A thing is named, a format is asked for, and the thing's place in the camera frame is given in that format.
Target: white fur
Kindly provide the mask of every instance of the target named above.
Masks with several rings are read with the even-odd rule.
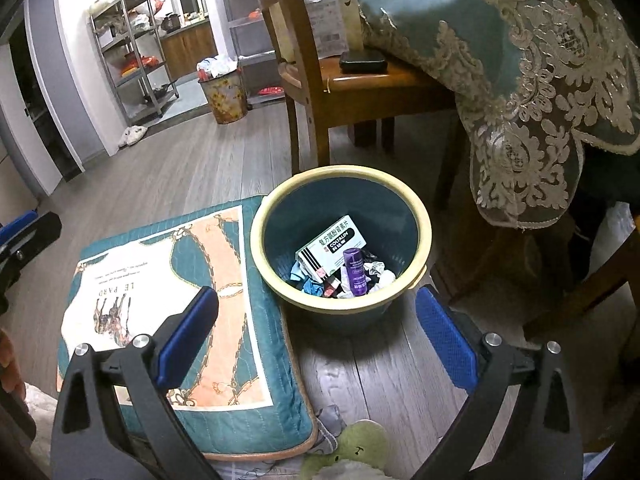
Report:
[[[323,467],[313,480],[394,480],[369,464],[340,460],[333,465]]]

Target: green plush toy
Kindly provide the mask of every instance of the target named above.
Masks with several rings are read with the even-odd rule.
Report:
[[[323,467],[340,460],[364,462],[383,470],[389,443],[385,428],[373,420],[359,420],[338,436],[338,447],[331,455],[307,455],[300,469],[300,480],[311,480]]]

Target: human hand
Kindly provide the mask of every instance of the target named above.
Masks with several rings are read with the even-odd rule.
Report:
[[[2,389],[8,394],[16,392],[22,400],[27,395],[20,375],[20,367],[15,359],[14,345],[2,329],[0,329],[0,383]]]

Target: purple bottle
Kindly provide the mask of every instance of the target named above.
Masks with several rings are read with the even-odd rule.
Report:
[[[364,273],[362,251],[358,248],[345,249],[342,254],[351,292],[354,296],[364,296],[367,293],[367,276]]]

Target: trash can handle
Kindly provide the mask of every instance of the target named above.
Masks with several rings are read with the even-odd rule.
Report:
[[[409,288],[417,287],[418,283],[420,283],[420,280],[424,277],[426,273],[427,273],[427,266],[424,266],[420,271],[420,274],[418,274],[418,276],[416,277],[416,279],[411,282],[411,285],[409,285]]]

